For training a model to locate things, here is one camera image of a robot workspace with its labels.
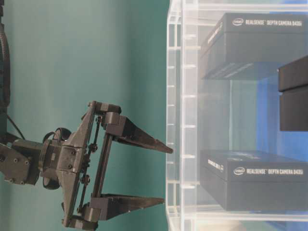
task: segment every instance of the green wall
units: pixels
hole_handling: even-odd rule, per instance
[[[165,140],[168,0],[6,0],[11,49],[9,115],[28,140],[77,129],[92,100]],[[92,156],[95,176],[99,152]],[[9,185],[0,177],[0,230],[60,231],[61,189]],[[92,184],[88,190],[90,197]],[[114,143],[104,190],[165,196],[165,155]],[[100,222],[98,230],[167,230],[164,205]]]

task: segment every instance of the screw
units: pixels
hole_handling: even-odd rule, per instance
[[[5,156],[0,155],[0,162],[4,162],[5,161]]]

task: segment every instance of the product box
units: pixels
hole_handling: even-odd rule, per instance
[[[201,46],[208,79],[261,79],[305,55],[307,17],[300,14],[225,13]]]
[[[308,164],[260,151],[200,155],[200,183],[228,211],[308,209]]]
[[[279,69],[280,130],[308,131],[308,56]]]

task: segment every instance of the wire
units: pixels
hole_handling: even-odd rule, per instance
[[[14,121],[9,117],[8,114],[6,114],[8,120],[10,121],[10,123],[13,125],[13,127],[17,130],[17,132],[19,133],[19,135],[21,136],[21,138],[23,138],[23,140],[25,140],[24,135],[21,133],[21,131],[19,130],[18,126],[14,123]]]
[[[58,133],[55,133],[54,131],[51,131],[49,133],[47,133],[44,138],[43,138],[43,143],[49,138],[49,136],[51,135],[55,135],[58,137],[57,141],[58,141],[58,145],[60,146],[61,145],[61,138],[60,138],[60,135]]]

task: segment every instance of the clear acrylic box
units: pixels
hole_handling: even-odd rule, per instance
[[[308,161],[308,132],[280,131],[277,72],[280,66],[308,54],[308,28],[294,32],[297,35],[273,29],[262,36],[257,32],[238,37],[238,43],[227,37],[218,43],[219,23],[226,13],[284,14],[286,21],[289,15],[306,20],[308,4],[302,0],[170,0],[166,126],[167,145],[174,153],[166,159],[169,230],[306,231],[308,209],[229,211],[200,183],[203,150],[258,150]],[[232,23],[240,26],[243,21]],[[294,19],[290,23],[300,26]],[[256,47],[256,38],[263,41],[271,33],[279,42],[271,40]]]

